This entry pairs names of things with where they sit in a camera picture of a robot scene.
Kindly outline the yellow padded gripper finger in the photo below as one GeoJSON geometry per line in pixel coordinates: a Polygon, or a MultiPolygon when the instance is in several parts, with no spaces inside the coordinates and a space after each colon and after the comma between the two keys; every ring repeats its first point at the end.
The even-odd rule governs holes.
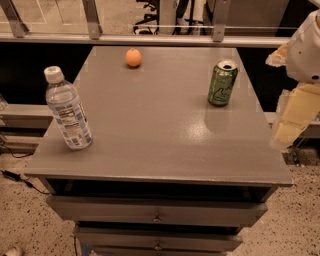
{"type": "Polygon", "coordinates": [[[320,112],[320,85],[300,82],[283,90],[272,125],[271,146],[286,149],[306,130],[320,112]]]}

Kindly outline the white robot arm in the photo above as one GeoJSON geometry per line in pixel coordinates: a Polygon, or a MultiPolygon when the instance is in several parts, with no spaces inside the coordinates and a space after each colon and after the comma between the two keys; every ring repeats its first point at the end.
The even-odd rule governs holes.
{"type": "Polygon", "coordinates": [[[278,99],[270,144],[285,149],[306,130],[320,112],[320,12],[311,12],[290,40],[266,59],[269,66],[284,66],[298,82],[278,99]]]}

